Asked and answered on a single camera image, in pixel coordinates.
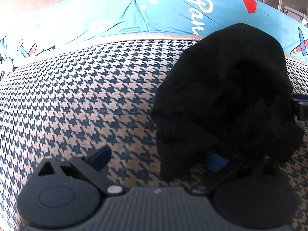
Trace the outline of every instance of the red shape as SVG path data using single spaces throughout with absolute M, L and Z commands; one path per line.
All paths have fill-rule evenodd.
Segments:
M 245 3 L 249 14 L 256 12 L 257 3 L 255 0 L 243 0 L 243 2 Z

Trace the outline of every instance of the black cloth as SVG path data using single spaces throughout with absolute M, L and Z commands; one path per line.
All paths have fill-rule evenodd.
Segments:
M 287 161 L 304 134 L 292 91 L 272 36 L 236 24 L 205 37 L 183 52 L 157 90 L 151 118 L 161 175 L 180 177 L 209 151 Z

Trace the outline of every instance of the houndstooth fabric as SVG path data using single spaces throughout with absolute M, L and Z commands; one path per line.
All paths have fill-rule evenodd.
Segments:
M 103 44 L 20 67 L 0 81 L 0 210 L 11 230 L 21 226 L 16 198 L 44 156 L 69 159 L 108 144 L 110 178 L 125 187 L 190 187 L 201 180 L 202 167 L 186 181 L 161 179 L 149 117 L 158 86 L 195 43 Z M 287 64 L 297 92 L 308 94 L 308 67 L 292 60 Z M 282 168 L 301 196 L 293 221 L 297 230 L 308 229 L 307 152 L 304 143 Z

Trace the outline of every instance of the ribbed gray surface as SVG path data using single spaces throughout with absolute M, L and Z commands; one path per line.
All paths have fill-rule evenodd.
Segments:
M 111 197 L 86 223 L 68 230 L 80 231 L 241 231 L 225 221 L 205 197 L 187 194 L 181 187 L 132 187 Z M 289 227 L 271 231 L 290 231 Z

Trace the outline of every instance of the light blue fabric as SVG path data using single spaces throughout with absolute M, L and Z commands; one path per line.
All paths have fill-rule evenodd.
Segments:
M 246 1 L 252 8 L 244 0 L 66 0 L 17 30 L 7 29 L 0 55 L 22 59 L 73 42 L 122 33 L 207 36 L 242 22 L 275 37 L 286 54 L 307 61 L 308 28 L 264 3 Z

